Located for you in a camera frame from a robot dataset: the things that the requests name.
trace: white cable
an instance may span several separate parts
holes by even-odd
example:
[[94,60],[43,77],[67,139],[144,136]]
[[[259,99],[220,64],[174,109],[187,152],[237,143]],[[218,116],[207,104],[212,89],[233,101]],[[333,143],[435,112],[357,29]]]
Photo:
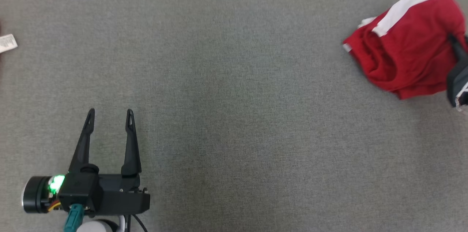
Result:
[[124,232],[125,231],[125,226],[127,225],[125,222],[125,217],[124,216],[118,216],[119,224],[116,232]]

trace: robotic arm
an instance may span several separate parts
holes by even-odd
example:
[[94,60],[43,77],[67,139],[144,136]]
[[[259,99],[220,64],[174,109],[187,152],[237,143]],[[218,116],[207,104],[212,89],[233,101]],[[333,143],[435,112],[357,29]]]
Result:
[[[130,232],[131,218],[149,209],[147,189],[139,189],[141,163],[132,110],[127,110],[127,147],[120,174],[99,174],[89,163],[89,140],[94,130],[95,110],[86,117],[72,162],[65,175],[34,176],[22,193],[27,213],[68,212],[64,232]],[[84,216],[119,216],[120,224],[101,219],[82,224]]]

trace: black cable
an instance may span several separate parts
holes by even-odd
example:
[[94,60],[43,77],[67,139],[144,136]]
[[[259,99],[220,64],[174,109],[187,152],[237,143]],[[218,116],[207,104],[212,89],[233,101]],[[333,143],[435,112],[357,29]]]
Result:
[[143,224],[143,222],[136,216],[136,215],[132,215],[135,220],[137,220],[137,222],[141,225],[141,228],[143,228],[143,231],[144,232],[148,232],[148,230],[146,229],[145,225]]
[[127,223],[124,226],[125,227],[124,232],[130,232],[130,225],[132,224],[132,216],[128,215],[124,217],[125,217],[125,222]]

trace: white label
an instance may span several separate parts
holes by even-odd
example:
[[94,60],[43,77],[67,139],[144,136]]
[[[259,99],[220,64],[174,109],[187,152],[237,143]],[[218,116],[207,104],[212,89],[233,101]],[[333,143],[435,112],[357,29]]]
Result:
[[18,47],[15,38],[13,35],[5,35],[0,37],[0,53],[15,49]]

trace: white trim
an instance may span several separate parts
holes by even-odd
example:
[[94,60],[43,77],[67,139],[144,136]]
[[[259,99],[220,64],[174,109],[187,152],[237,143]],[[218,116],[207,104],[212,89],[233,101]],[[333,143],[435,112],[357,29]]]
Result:
[[352,50],[351,46],[348,44],[343,44],[343,48],[346,50],[346,52],[350,52]]
[[370,24],[375,19],[376,19],[376,17],[371,17],[371,18],[367,18],[367,19],[362,20],[361,24],[358,25],[358,29],[363,27],[363,26],[366,26],[367,24]]
[[388,10],[385,17],[372,29],[372,32],[376,33],[379,37],[386,35],[391,27],[405,15],[409,8],[425,1],[428,0],[399,0]]

